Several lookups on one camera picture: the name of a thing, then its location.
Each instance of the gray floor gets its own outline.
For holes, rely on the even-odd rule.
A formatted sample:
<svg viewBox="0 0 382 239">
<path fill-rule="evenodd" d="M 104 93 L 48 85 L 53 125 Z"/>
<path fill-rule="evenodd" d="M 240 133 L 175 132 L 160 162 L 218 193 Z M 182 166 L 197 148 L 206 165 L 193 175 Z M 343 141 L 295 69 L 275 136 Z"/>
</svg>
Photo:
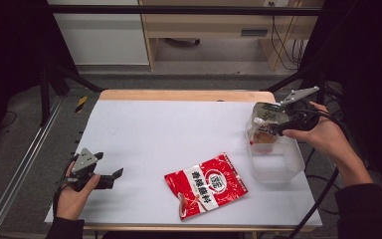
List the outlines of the gray floor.
<svg viewBox="0 0 382 239">
<path fill-rule="evenodd" d="M 156 68 L 148 67 L 79 67 L 85 78 L 104 88 L 111 89 L 188 89 L 188 90 L 259 90 L 279 82 L 293 71 L 270 71 L 257 40 L 220 41 L 202 39 L 199 46 L 188 43 L 161 42 Z M 15 197 L 5 219 L 0 225 L 0 238 L 44 238 L 49 225 L 43 221 L 49 210 L 48 202 L 55 190 L 54 182 L 61 176 L 66 161 L 77 148 L 93 110 L 98 94 L 69 81 L 71 92 L 61 105 L 61 110 L 41 145 L 39 153 Z M 286 96 L 297 83 L 275 93 L 278 100 Z M 80 113 L 75 113 L 82 96 L 88 100 Z M 331 106 L 338 110 L 338 105 Z M 14 96 L 8 114 L 0 129 L 0 197 L 17 170 L 37 130 L 41 116 L 40 89 L 34 87 Z M 299 144 L 307 158 L 311 148 Z M 327 158 L 314 154 L 307 174 L 327 177 L 332 165 Z M 374 180 L 382 186 L 380 172 L 371 171 Z M 309 178 L 314 198 L 325 182 Z M 332 189 L 321 204 L 322 209 L 336 211 Z M 304 232 L 298 238 L 337 238 L 338 216 L 319 211 L 323 226 Z M 267 233 L 263 238 L 271 238 Z"/>
</svg>

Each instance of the white table surface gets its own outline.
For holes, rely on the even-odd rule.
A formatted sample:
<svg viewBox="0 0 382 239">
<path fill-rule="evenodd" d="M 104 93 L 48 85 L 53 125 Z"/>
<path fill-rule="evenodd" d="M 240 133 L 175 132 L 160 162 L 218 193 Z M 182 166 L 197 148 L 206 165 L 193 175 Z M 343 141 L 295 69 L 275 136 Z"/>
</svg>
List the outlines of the white table surface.
<svg viewBox="0 0 382 239">
<path fill-rule="evenodd" d="M 290 228 L 314 200 L 303 172 L 289 183 L 259 183 L 251 175 L 245 125 L 255 103 L 99 100 L 77 152 L 103 152 L 95 173 L 123 176 L 95 190 L 80 218 L 114 228 Z M 179 201 L 164 175 L 226 152 L 249 192 L 181 221 Z M 52 223 L 52 208 L 45 222 Z M 305 224 L 321 226 L 317 211 Z"/>
</svg>

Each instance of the plastic bag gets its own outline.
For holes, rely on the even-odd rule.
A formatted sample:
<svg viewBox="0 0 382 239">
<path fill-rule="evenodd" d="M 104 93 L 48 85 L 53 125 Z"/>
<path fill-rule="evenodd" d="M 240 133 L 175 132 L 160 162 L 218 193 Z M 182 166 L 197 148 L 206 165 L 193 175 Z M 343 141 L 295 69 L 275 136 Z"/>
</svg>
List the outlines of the plastic bag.
<svg viewBox="0 0 382 239">
<path fill-rule="evenodd" d="M 226 153 L 167 174 L 165 180 L 179 199 L 181 220 L 223 206 L 248 193 Z"/>
</svg>

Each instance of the transparent plastic container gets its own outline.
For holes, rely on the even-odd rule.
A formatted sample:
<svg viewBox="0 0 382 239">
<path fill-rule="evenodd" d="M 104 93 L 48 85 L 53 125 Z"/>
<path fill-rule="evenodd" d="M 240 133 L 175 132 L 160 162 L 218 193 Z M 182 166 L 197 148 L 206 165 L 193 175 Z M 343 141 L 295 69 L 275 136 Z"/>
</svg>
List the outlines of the transparent plastic container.
<svg viewBox="0 0 382 239">
<path fill-rule="evenodd" d="M 281 136 L 275 143 L 248 144 L 252 175 L 258 182 L 288 182 L 305 169 L 295 139 Z"/>
</svg>

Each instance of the white cabinet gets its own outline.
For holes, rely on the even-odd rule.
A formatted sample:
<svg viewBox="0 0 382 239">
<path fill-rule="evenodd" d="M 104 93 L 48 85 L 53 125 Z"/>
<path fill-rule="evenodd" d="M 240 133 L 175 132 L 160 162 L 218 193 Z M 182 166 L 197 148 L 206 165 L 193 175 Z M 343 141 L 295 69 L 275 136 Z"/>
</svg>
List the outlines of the white cabinet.
<svg viewBox="0 0 382 239">
<path fill-rule="evenodd" d="M 60 5 L 138 5 L 136 0 L 48 0 Z M 148 65 L 139 14 L 55 14 L 76 65 Z"/>
</svg>

